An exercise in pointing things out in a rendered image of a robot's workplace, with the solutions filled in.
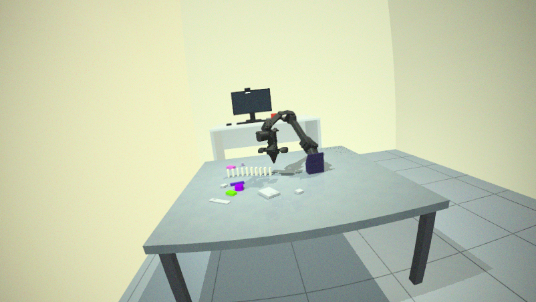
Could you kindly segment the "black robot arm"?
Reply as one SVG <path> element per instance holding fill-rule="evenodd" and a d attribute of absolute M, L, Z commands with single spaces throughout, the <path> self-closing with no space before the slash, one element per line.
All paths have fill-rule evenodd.
<path fill-rule="evenodd" d="M 282 115 L 286 116 L 283 118 Z M 265 120 L 261 127 L 262 131 L 256 131 L 256 138 L 258 142 L 277 139 L 276 132 L 278 132 L 279 130 L 277 128 L 271 130 L 271 128 L 279 119 L 293 126 L 293 129 L 296 131 L 297 135 L 301 140 L 299 144 L 301 145 L 301 148 L 305 150 L 306 154 L 319 153 L 317 150 L 318 144 L 314 142 L 309 136 L 305 135 L 302 127 L 297 121 L 297 116 L 295 112 L 290 110 L 286 110 L 283 112 L 279 111 L 270 120 Z M 265 150 L 267 154 L 274 154 L 274 152 L 278 151 L 278 148 L 276 143 L 269 143 L 268 147 Z"/>

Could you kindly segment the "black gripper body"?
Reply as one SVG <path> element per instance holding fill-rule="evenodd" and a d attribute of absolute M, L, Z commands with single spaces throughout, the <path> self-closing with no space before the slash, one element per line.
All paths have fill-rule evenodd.
<path fill-rule="evenodd" d="M 268 145 L 269 145 L 269 143 L 271 143 L 271 144 L 276 143 L 276 145 L 277 145 L 277 139 L 276 139 L 276 140 L 268 140 L 267 143 L 268 143 Z M 260 149 L 258 149 L 258 153 L 261 154 L 261 153 L 266 152 L 265 149 L 266 149 L 266 148 L 260 148 Z M 289 151 L 288 147 L 282 147 L 282 148 L 278 148 L 278 151 L 276 151 L 276 152 L 274 152 L 274 153 L 279 153 L 279 152 L 280 152 L 280 153 L 287 153 L 288 151 Z"/>

